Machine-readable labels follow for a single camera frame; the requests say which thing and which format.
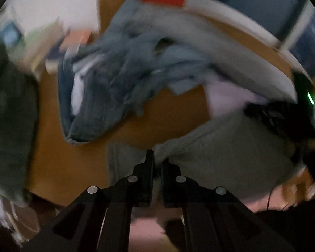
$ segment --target white wall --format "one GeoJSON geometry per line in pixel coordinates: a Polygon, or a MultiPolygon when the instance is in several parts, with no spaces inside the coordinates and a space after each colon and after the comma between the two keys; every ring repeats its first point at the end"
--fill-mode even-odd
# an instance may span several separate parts
{"type": "Polygon", "coordinates": [[[97,0],[8,0],[6,5],[25,33],[58,17],[66,28],[99,29],[97,0]]]}

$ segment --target blue object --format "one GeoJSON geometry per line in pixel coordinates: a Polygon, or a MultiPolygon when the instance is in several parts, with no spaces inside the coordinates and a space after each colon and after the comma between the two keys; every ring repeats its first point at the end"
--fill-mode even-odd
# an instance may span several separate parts
{"type": "Polygon", "coordinates": [[[20,32],[20,30],[17,28],[13,21],[7,23],[4,26],[4,28],[0,31],[0,39],[7,48],[16,45],[21,37],[22,33],[20,32]]]}

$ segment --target light purple cloth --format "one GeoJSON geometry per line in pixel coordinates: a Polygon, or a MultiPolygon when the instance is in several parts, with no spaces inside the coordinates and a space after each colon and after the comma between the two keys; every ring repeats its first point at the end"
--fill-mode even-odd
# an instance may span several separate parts
{"type": "Polygon", "coordinates": [[[266,98],[242,88],[214,72],[206,74],[203,85],[211,118],[244,109],[248,103],[266,104],[268,102],[266,98]]]}

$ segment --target wooden surface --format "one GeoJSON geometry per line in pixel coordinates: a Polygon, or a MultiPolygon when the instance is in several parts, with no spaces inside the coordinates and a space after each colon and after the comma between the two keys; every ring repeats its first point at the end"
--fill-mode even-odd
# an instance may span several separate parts
{"type": "Polygon", "coordinates": [[[186,135],[209,118],[201,86],[179,97],[165,89],[145,105],[143,117],[128,117],[102,138],[71,146],[61,133],[56,75],[44,71],[39,131],[27,187],[44,199],[66,206],[91,185],[107,186],[107,143],[123,141],[148,149],[186,135]]]}

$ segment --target laundry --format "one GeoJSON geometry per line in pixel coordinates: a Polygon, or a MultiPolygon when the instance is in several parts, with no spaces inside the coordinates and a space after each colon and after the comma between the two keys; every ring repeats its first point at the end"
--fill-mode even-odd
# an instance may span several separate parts
{"type": "Polygon", "coordinates": [[[9,61],[0,43],[0,195],[24,204],[37,130],[37,85],[9,61]]]}
{"type": "MultiPolygon", "coordinates": [[[[200,186],[223,186],[243,202],[269,193],[303,168],[286,155],[284,139],[242,110],[215,118],[189,134],[153,147],[155,164],[166,158],[200,186]]],[[[114,185],[144,161],[145,150],[109,144],[108,179],[114,185]]]]}
{"type": "Polygon", "coordinates": [[[68,142],[103,135],[162,88],[179,95],[211,71],[210,56],[156,32],[112,30],[58,70],[63,134],[68,142]]]}
{"type": "Polygon", "coordinates": [[[142,115],[143,104],[162,88],[180,95],[213,69],[266,99],[296,100],[285,74],[201,18],[126,0],[103,36],[58,69],[64,139],[96,139],[129,113],[142,115]]]}

